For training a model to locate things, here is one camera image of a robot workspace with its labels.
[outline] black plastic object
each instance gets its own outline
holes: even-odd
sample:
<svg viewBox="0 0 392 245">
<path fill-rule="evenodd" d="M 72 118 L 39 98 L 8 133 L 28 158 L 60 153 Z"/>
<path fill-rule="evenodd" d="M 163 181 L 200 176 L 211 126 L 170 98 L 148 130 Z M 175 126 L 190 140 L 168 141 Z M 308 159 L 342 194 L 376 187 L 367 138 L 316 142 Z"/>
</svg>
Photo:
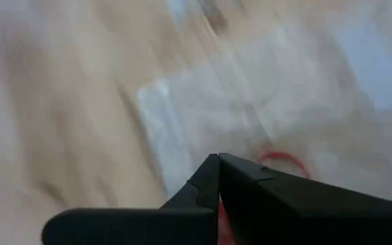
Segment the black plastic object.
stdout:
<svg viewBox="0 0 392 245">
<path fill-rule="evenodd" d="M 219 162 L 211 154 L 158 210 L 75 209 L 48 221 L 44 245 L 217 244 Z"/>
<path fill-rule="evenodd" d="M 392 243 L 392 201 L 211 154 L 158 210 L 77 209 L 52 218 L 44 245 L 217 244 L 218 194 L 236 244 Z"/>
</svg>

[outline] beige surface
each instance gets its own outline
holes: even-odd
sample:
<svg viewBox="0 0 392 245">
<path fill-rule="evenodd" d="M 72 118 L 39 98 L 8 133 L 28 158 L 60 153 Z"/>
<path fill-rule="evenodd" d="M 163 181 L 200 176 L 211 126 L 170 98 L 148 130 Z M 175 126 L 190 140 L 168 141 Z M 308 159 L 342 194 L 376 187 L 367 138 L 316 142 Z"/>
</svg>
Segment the beige surface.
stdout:
<svg viewBox="0 0 392 245">
<path fill-rule="evenodd" d="M 388 2 L 373 11 L 392 43 Z M 343 25 L 355 3 L 244 1 L 221 39 L 239 44 L 285 18 Z M 203 16 L 174 24 L 163 1 L 0 0 L 0 244 L 39 244 L 69 207 L 161 205 L 135 91 L 217 42 Z"/>
</svg>

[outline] blurry background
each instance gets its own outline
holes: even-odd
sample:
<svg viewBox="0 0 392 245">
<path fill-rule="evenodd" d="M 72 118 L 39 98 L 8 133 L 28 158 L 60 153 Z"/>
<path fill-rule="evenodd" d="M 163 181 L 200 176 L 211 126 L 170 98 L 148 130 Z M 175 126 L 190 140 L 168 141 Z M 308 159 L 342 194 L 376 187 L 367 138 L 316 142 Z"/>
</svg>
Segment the blurry background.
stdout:
<svg viewBox="0 0 392 245">
<path fill-rule="evenodd" d="M 0 0 L 0 244 L 262 145 L 392 199 L 392 1 Z"/>
</svg>

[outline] black plastic part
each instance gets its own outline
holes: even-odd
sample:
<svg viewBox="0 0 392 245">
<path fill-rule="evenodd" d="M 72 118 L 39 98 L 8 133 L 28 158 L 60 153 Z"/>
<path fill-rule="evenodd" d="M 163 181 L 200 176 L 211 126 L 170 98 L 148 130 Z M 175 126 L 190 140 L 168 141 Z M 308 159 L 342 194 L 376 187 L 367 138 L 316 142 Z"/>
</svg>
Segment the black plastic part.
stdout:
<svg viewBox="0 0 392 245">
<path fill-rule="evenodd" d="M 161 209 L 76 209 L 46 223 L 44 245 L 217 244 L 218 156 Z"/>
<path fill-rule="evenodd" d="M 220 195 L 236 244 L 268 244 L 275 236 L 392 243 L 392 201 L 219 157 Z"/>
</svg>

